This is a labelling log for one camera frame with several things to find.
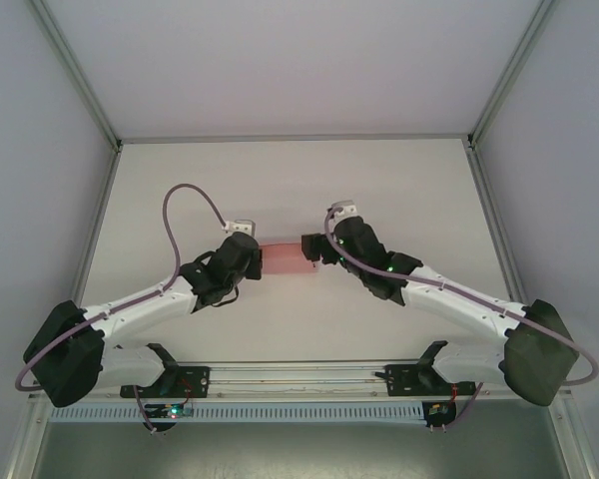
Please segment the aluminium side rail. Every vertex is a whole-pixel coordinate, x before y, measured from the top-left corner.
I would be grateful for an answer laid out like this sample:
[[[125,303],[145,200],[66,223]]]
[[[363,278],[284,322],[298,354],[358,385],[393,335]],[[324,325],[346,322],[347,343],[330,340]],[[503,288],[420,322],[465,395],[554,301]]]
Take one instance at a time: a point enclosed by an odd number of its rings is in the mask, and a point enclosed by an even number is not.
[[[490,185],[485,168],[478,155],[478,151],[472,145],[468,145],[465,148],[465,151],[490,231],[495,253],[503,273],[508,295],[517,302],[529,304],[530,300],[527,298],[527,294],[522,285],[514,254],[509,244],[508,235],[495,199],[494,191]]]
[[[80,305],[82,303],[109,197],[119,167],[121,154],[121,147],[113,151],[111,154],[110,162],[104,175],[101,189],[96,198],[95,209],[87,227],[86,242],[79,255],[77,272],[72,281],[69,295],[64,297],[63,300],[60,301],[60,304],[68,302],[69,300],[74,302],[76,305]]]

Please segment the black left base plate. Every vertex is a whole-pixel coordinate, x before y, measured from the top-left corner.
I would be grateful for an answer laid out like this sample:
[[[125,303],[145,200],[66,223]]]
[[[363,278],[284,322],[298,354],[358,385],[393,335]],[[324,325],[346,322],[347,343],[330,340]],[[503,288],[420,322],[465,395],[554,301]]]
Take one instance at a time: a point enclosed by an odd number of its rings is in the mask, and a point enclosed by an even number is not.
[[[167,370],[154,384],[138,386],[141,399],[186,399],[206,398],[211,383],[208,366],[180,365]]]

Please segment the pink paper box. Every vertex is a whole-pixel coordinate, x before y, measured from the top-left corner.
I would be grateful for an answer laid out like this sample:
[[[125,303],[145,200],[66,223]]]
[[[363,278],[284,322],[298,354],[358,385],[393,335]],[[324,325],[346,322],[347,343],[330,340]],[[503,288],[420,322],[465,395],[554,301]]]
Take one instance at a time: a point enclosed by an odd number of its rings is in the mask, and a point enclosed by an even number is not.
[[[264,244],[261,246],[261,251],[263,274],[307,274],[317,272],[317,264],[305,258],[300,242]]]

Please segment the left circuit board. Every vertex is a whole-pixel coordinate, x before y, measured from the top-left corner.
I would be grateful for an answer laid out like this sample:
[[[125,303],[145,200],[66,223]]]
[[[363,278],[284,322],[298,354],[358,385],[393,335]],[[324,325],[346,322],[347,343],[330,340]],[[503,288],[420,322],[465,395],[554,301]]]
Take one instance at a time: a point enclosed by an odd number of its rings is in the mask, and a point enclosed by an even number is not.
[[[175,420],[191,415],[191,403],[145,403],[144,409],[150,419]]]

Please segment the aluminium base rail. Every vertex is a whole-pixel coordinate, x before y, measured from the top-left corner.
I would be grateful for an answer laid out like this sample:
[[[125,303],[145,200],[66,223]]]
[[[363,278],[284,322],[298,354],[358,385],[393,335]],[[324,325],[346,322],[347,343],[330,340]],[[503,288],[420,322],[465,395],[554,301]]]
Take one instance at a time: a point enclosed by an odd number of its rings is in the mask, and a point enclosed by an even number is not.
[[[390,397],[382,380],[374,376],[388,364],[416,364],[413,360],[322,361],[322,362],[211,362],[182,363],[208,366],[211,383],[206,398],[224,401],[336,401],[336,400],[447,400],[467,398],[455,392],[450,397]],[[144,399],[150,402],[185,399]]]

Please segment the aluminium frame leg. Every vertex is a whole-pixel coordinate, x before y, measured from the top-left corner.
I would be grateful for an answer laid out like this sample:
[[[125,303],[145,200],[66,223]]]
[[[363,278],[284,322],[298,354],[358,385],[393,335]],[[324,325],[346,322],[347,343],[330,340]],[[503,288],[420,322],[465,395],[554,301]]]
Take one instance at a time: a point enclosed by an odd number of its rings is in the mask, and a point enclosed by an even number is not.
[[[583,422],[570,391],[560,393],[549,407],[552,425],[569,479],[599,479]]]
[[[3,479],[32,479],[47,426],[51,405],[30,399],[24,409]]]

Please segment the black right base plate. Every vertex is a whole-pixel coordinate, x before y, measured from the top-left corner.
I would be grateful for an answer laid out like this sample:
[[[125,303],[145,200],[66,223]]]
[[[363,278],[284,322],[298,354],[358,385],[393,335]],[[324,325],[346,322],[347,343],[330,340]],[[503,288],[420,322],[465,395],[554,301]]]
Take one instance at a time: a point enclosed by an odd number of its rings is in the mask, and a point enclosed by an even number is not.
[[[384,382],[390,397],[471,396],[476,391],[474,382],[447,382],[431,366],[388,364],[374,376]]]

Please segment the aluminium frame post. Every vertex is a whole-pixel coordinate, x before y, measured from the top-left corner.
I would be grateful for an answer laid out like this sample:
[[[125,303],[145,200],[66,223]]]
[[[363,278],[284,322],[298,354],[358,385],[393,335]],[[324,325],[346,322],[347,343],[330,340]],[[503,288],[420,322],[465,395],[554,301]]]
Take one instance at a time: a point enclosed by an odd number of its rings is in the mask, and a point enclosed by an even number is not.
[[[97,98],[87,75],[82,68],[73,48],[66,35],[62,31],[60,23],[53,13],[47,0],[24,0],[39,29],[45,36],[47,42],[56,58],[73,85],[74,90],[80,97],[84,107],[94,121],[99,132],[115,153],[119,153],[122,140],[115,131],[105,110]]]
[[[467,136],[468,145],[475,150],[482,142],[510,91],[523,71],[561,0],[539,0],[528,24],[516,43],[477,121]]]

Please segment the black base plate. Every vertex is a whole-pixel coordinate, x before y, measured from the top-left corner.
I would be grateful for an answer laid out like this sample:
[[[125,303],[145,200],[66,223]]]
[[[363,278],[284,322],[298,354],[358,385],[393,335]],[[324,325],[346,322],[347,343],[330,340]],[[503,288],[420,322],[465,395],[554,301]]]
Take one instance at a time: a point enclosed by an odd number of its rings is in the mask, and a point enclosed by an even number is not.
[[[138,386],[141,399],[186,399],[206,398],[211,383],[208,366],[180,365],[167,370],[154,384]]]
[[[388,364],[374,376],[384,382],[390,397],[471,396],[476,391],[474,382],[447,382],[431,366]]]

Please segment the aluminium back rail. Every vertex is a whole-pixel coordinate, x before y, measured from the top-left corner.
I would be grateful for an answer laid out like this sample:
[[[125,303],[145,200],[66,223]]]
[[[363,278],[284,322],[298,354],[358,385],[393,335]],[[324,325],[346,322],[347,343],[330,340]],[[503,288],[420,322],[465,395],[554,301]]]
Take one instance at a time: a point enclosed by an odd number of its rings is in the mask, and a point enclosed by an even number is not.
[[[469,134],[278,134],[278,135],[218,135],[218,136],[178,136],[178,137],[138,137],[120,140],[127,145],[167,145],[167,144],[217,144],[217,143],[268,143],[268,142],[319,142],[319,141],[400,141],[400,140],[461,140],[468,141]]]

